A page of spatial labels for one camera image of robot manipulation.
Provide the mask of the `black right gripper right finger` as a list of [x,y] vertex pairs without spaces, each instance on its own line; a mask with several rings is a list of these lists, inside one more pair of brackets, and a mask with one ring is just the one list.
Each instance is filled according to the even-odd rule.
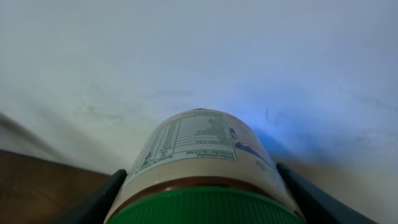
[[327,194],[287,165],[278,163],[277,170],[308,223],[377,224]]

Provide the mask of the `green-lidded seasoning jar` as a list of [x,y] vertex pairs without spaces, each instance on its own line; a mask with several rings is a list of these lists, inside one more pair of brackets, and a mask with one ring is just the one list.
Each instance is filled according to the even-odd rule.
[[106,223],[305,223],[254,131],[196,109],[154,129]]

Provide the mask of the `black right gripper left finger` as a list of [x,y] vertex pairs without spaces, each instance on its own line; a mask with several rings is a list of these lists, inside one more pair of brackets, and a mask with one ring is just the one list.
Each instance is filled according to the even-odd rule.
[[126,177],[126,170],[119,169],[100,188],[64,213],[60,218],[53,221],[53,223],[102,224]]

